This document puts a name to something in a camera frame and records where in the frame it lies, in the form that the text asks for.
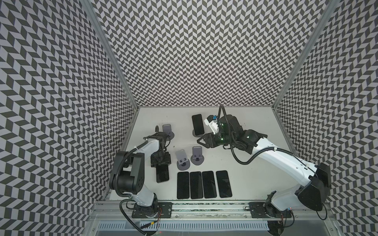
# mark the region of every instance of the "checkered wall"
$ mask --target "checkered wall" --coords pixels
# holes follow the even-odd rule
[[[302,157],[332,167],[346,235],[378,235],[376,1],[342,0],[278,111]]]
[[[0,83],[0,235],[80,233],[132,109],[77,0],[0,1]]]
[[[92,0],[140,106],[272,105],[328,0]]]

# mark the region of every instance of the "white table surface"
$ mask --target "white table surface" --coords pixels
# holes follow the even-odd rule
[[[267,134],[268,139],[275,145],[289,150],[284,135],[276,121],[270,107],[226,107],[227,114],[234,115],[244,130],[255,130]],[[156,182],[156,170],[150,166],[150,158],[145,161],[144,184],[157,194],[159,200],[177,200],[177,173],[175,152],[184,149],[188,158],[192,155],[192,147],[200,146],[196,137],[192,135],[192,115],[202,114],[205,119],[209,115],[218,114],[218,108],[141,108],[131,133],[126,150],[143,143],[143,137],[153,135],[155,126],[162,131],[162,125],[171,124],[175,137],[168,146],[172,164],[169,165],[169,181]],[[211,129],[204,124],[205,133]],[[234,149],[241,161],[248,160],[251,155],[245,151]],[[296,181],[284,171],[269,162],[255,158],[249,165],[241,165],[235,161],[230,150],[222,146],[207,149],[202,148],[204,162],[196,166],[191,163],[186,171],[213,171],[216,180],[216,171],[227,170],[231,183],[232,197],[220,198],[218,186],[217,198],[207,200],[265,200],[266,196],[274,190],[284,190],[296,185]],[[121,200],[114,190],[111,190],[109,200]]]

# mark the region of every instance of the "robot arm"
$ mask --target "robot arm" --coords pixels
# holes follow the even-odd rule
[[[233,157],[242,165],[251,163],[259,156],[285,171],[298,182],[298,185],[292,188],[269,194],[266,207],[273,205],[276,209],[284,211],[290,207],[305,205],[315,211],[322,210],[331,187],[328,165],[324,163],[315,165],[295,157],[290,151],[270,142],[267,135],[254,130],[243,130],[236,117],[226,114],[223,105],[219,107],[218,116],[208,116],[204,122],[210,126],[213,133],[203,135],[197,140],[198,144],[206,148],[230,145]],[[248,161],[242,162],[236,157],[233,148],[246,151],[253,156]]]
[[[166,156],[164,146],[168,138],[166,133],[159,132],[158,127],[155,131],[154,135],[145,137],[145,142],[140,146],[116,154],[109,181],[110,189],[117,189],[116,192],[121,197],[131,197],[138,206],[145,209],[147,215],[157,211],[157,197],[144,185],[144,161],[151,157],[151,163],[163,164]],[[131,171],[123,170],[129,165],[132,166]]]
[[[154,193],[144,185],[144,161],[145,157],[149,158],[152,153],[158,151],[159,141],[156,139],[148,139],[142,147],[135,148],[136,151],[129,155],[124,165],[124,168],[132,165],[131,171],[122,170],[120,172],[118,189],[123,193],[129,193],[132,200],[138,205],[149,207],[153,203]],[[127,152],[119,151],[115,156],[114,168],[110,175],[110,189],[115,189],[114,180],[117,168],[126,154]]]
[[[312,162],[278,151],[280,148],[267,138],[261,138],[257,142],[253,153],[272,147],[275,150],[265,151],[259,154],[259,157],[286,172],[298,184],[283,191],[272,192],[268,196],[266,205],[271,203],[279,211],[302,205],[314,211],[321,211],[330,192],[330,167],[323,163],[317,166]]]

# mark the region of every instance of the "phone screen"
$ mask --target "phone screen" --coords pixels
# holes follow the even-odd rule
[[[191,199],[203,198],[201,172],[190,173],[190,196]]]
[[[156,182],[166,182],[169,180],[168,165],[157,165],[156,166]]]
[[[177,199],[189,198],[189,172],[177,173]]]
[[[214,172],[202,172],[203,195],[205,198],[217,197],[217,189],[215,188]]]
[[[230,179],[226,170],[217,171],[217,182],[220,197],[232,197]]]
[[[194,134],[196,136],[204,134],[205,130],[203,129],[202,115],[198,114],[198,115],[192,116],[192,121],[193,121]]]

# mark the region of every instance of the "red wire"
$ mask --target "red wire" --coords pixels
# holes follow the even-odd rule
[[[159,214],[159,216],[158,216],[158,221],[156,222],[156,229],[159,227],[159,220],[160,220],[160,216],[161,216],[161,213],[162,213],[162,209],[160,208],[160,214]]]

